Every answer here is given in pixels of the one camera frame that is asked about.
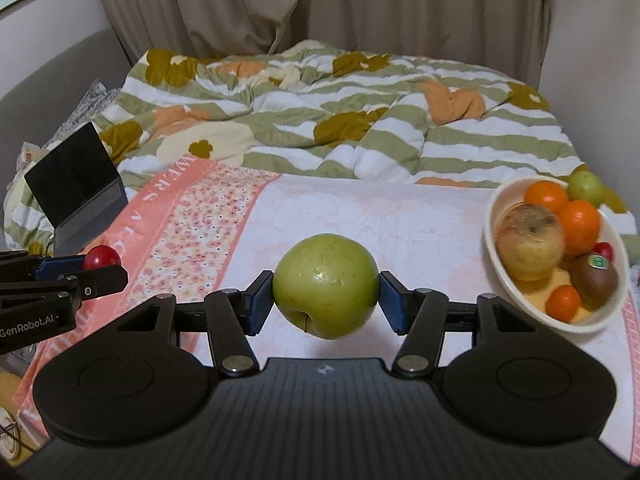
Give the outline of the red cherry tomato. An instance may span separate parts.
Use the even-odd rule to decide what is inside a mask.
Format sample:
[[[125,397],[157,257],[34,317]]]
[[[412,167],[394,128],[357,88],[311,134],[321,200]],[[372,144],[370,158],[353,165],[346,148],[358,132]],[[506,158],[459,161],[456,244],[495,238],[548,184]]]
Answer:
[[[96,245],[85,254],[82,270],[96,270],[121,264],[120,255],[114,248],[108,245]]]
[[[608,242],[597,242],[592,248],[595,254],[607,258],[609,262],[615,261],[615,252],[613,246]]]

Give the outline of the green apple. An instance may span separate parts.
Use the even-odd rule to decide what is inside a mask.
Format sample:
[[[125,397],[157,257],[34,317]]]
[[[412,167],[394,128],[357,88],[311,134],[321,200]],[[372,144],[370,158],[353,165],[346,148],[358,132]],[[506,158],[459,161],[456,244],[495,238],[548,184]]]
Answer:
[[[599,208],[603,203],[604,190],[605,187],[600,178],[586,170],[575,172],[567,181],[568,197],[571,200],[585,200],[594,208]]]
[[[346,337],[368,322],[378,302],[378,266],[361,244],[337,234],[307,237],[280,260],[273,299],[294,326],[322,339]]]

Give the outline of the yellowish brown apple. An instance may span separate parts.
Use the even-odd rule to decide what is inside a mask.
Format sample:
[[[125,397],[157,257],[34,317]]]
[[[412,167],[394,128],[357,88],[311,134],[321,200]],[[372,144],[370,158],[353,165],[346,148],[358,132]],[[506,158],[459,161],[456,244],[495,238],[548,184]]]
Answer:
[[[519,204],[503,216],[495,245],[511,278],[536,282],[548,278],[559,266],[565,252],[565,235],[551,210]]]

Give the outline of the small tangerine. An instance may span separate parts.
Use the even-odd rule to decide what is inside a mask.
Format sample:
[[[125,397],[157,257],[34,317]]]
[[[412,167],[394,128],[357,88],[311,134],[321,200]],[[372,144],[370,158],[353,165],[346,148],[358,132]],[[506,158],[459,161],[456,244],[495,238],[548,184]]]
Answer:
[[[563,323],[570,323],[582,306],[582,298],[573,285],[561,285],[552,290],[544,305],[546,313]]]

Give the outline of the large orange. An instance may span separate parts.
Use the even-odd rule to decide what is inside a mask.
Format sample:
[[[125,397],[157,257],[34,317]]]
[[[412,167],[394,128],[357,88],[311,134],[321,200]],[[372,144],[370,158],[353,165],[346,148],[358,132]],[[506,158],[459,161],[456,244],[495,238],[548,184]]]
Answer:
[[[523,202],[527,205],[541,206],[552,212],[558,212],[569,201],[565,188],[549,180],[540,180],[529,185],[523,197]]]
[[[570,200],[556,213],[565,235],[565,255],[574,257],[590,252],[597,243],[601,216],[586,200]]]

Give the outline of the brown kiwi with sticker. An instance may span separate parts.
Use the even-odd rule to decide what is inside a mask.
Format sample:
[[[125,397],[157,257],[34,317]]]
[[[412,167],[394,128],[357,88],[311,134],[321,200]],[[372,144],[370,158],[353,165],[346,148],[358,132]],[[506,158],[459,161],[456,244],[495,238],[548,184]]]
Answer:
[[[618,274],[613,263],[595,252],[573,262],[570,280],[589,311],[598,310],[606,304],[618,286]]]

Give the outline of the black laptop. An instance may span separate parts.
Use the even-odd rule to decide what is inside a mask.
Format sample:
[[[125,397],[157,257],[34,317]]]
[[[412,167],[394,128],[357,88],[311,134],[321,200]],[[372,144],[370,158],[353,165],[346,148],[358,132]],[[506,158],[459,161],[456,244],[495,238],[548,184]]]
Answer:
[[[56,256],[80,252],[128,204],[122,178],[90,122],[43,156],[25,180],[53,226]]]

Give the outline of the cream oval fruit bowl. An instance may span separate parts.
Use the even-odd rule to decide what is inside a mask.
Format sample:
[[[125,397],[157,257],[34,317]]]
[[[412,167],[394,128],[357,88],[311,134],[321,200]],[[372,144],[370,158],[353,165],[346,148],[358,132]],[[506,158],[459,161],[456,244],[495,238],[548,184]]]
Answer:
[[[630,298],[630,293],[628,292],[629,261],[627,252],[622,239],[613,229],[611,222],[605,218],[603,212],[598,210],[601,216],[601,229],[597,242],[608,242],[614,248],[615,261],[612,263],[618,274],[618,286],[611,299],[600,309],[589,311],[582,304],[570,323],[563,323],[549,316],[544,310],[544,305],[553,289],[561,285],[573,285],[570,280],[570,266],[577,258],[583,255],[570,257],[565,255],[564,252],[559,266],[554,269],[552,274],[545,280],[536,282],[524,282],[511,278],[506,273],[506,269],[498,256],[495,236],[503,216],[512,207],[525,204],[523,197],[526,188],[540,180],[559,183],[566,191],[567,184],[558,179],[522,177],[503,183],[492,193],[487,206],[483,229],[485,246],[491,265],[497,273],[498,280],[506,289],[514,304],[533,318],[536,318],[537,321],[547,324],[555,330],[562,330],[565,333],[597,333],[599,330],[603,330],[616,314],[622,312],[624,304]]]

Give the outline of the grey sofa headboard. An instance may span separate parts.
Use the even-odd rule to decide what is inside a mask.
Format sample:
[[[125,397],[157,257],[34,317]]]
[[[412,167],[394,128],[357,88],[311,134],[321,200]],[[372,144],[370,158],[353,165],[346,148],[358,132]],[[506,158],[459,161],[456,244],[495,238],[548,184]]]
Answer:
[[[38,68],[1,99],[1,193],[16,174],[25,142],[41,145],[70,117],[93,81],[122,85],[131,61],[111,29],[103,29]]]

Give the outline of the patterned grey pillow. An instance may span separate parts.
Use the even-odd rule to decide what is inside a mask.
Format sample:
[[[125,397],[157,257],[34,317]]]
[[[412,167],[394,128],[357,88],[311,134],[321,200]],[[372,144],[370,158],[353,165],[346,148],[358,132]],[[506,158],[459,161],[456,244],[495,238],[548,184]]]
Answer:
[[[55,148],[79,128],[88,124],[93,116],[102,113],[111,102],[114,101],[118,92],[119,88],[107,89],[103,82],[99,80],[93,81],[72,111],[72,114],[70,114],[70,117],[58,127],[58,130],[56,130],[52,138],[43,145],[43,148],[45,150]]]

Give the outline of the green striped floral quilt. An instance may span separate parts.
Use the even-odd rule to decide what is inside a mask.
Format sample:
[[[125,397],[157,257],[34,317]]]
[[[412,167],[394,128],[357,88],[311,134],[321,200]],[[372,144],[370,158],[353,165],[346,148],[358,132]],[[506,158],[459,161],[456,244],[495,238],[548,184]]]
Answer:
[[[274,55],[154,48],[90,119],[127,198],[184,156],[318,178],[496,188],[586,170],[548,101],[491,68],[305,40]],[[4,201],[13,249],[53,226],[26,183],[50,151],[25,144]]]

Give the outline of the beige curtain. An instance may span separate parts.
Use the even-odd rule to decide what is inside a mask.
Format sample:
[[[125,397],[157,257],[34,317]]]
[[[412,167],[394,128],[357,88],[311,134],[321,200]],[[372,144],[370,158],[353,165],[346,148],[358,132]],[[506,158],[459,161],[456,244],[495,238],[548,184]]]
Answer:
[[[315,39],[349,51],[480,64],[536,84],[550,0],[101,0],[132,58],[259,54]]]

